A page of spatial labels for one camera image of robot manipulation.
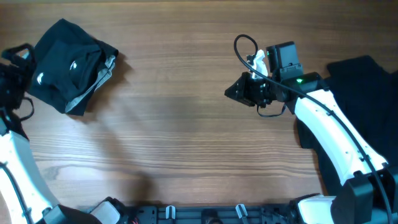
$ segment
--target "black cloth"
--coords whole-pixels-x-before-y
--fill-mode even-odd
[[[105,61],[118,56],[114,47],[92,38],[76,24],[59,20],[35,46],[37,68],[29,93],[65,113],[68,102],[85,93]],[[83,115],[95,87],[68,114]]]
[[[377,153],[398,166],[398,73],[386,72],[370,56],[331,63],[327,69],[331,77],[325,81],[342,112]],[[336,195],[341,188],[336,170],[316,139],[309,141],[325,187]]]

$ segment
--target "black fabric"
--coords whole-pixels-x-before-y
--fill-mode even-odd
[[[61,19],[35,46],[37,68],[28,92],[65,113],[67,103],[94,84],[98,72],[107,68],[105,61],[112,55],[117,57],[118,50]],[[83,115],[94,90],[92,88],[68,114]]]
[[[345,116],[377,153],[398,166],[398,71],[387,73],[370,56],[331,63],[327,69],[331,77],[325,81]],[[336,195],[341,188],[336,170],[317,140],[310,139],[325,187]]]

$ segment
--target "wooden surface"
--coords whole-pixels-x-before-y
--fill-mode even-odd
[[[107,196],[127,204],[287,202],[322,192],[316,155],[299,147],[289,112],[264,119],[224,96],[246,71],[234,38],[249,34],[262,49],[294,40],[305,71],[323,76],[328,62],[364,54],[391,72],[396,12],[394,2],[332,0],[6,4],[0,49],[34,44],[65,18],[122,54],[84,117],[34,99],[35,115],[23,123],[64,205]],[[239,50],[253,47],[241,41]],[[4,203],[0,215],[8,223]]]

